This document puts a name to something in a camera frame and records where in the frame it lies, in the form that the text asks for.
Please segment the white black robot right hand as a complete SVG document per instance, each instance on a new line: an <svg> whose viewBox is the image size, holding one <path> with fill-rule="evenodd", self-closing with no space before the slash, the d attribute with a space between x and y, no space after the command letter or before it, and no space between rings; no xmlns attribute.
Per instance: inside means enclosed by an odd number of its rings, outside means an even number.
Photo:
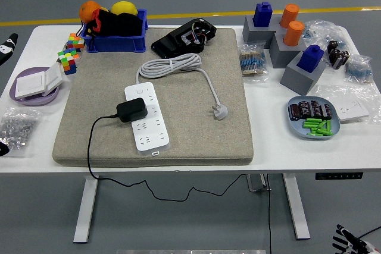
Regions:
<svg viewBox="0 0 381 254"><path fill-rule="evenodd" d="M355 237L340 224L336 226L336 234L338 236L333 236L332 246L337 250L337 253L380 254L378 248L374 247L371 243L362 240L361 237Z"/></svg>

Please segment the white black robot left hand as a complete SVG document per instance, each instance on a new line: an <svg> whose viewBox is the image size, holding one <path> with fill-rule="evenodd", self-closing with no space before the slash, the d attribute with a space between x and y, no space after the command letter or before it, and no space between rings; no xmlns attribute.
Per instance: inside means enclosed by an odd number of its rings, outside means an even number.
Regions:
<svg viewBox="0 0 381 254"><path fill-rule="evenodd" d="M0 45L0 49L1 49L0 50L0 53L1 53L0 65L3 65L12 57L14 49L17 44L17 40L18 40L18 34L13 33L9 36L9 38L5 42L3 42Z"/></svg>

